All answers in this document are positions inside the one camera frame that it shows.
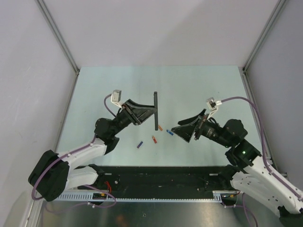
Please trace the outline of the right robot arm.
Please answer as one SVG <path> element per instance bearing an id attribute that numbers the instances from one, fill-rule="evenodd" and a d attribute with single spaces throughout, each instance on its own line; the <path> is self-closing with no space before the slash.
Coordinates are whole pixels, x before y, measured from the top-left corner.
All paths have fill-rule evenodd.
<path id="1" fill-rule="evenodd" d="M 245 136 L 241 120 L 230 119 L 221 127 L 204 111 L 181 120 L 171 131 L 184 141 L 198 140 L 204 136 L 228 149 L 225 153 L 229 164 L 220 172 L 219 186 L 231 188 L 257 200 L 275 215 L 285 227 L 303 224 L 303 192 L 272 168 L 260 151 Z"/>

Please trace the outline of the black remote control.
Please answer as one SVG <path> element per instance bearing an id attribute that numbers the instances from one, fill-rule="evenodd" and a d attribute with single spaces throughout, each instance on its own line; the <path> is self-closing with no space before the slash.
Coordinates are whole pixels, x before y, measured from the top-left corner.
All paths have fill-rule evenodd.
<path id="1" fill-rule="evenodd" d="M 156 109 L 156 112 L 154 113 L 154 126 L 155 131 L 159 129 L 159 117 L 158 117 L 158 92 L 154 91 L 153 93 L 153 99 L 154 99 L 154 108 Z"/>

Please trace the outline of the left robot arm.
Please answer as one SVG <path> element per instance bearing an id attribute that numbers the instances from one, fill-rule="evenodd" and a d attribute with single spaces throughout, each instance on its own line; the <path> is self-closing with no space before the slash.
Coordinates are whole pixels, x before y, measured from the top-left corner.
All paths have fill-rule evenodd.
<path id="1" fill-rule="evenodd" d="M 130 124 L 143 124 L 152 115 L 158 118 L 157 98 L 153 105 L 141 105 L 129 99 L 121 104 L 113 119 L 96 121 L 91 142 L 61 154 L 52 150 L 44 152 L 28 178 L 33 187 L 32 199 L 53 201 L 65 190 L 79 186 L 101 188 L 105 183 L 104 176 L 93 165 L 82 165 L 113 151 L 119 142 L 118 133 Z"/>

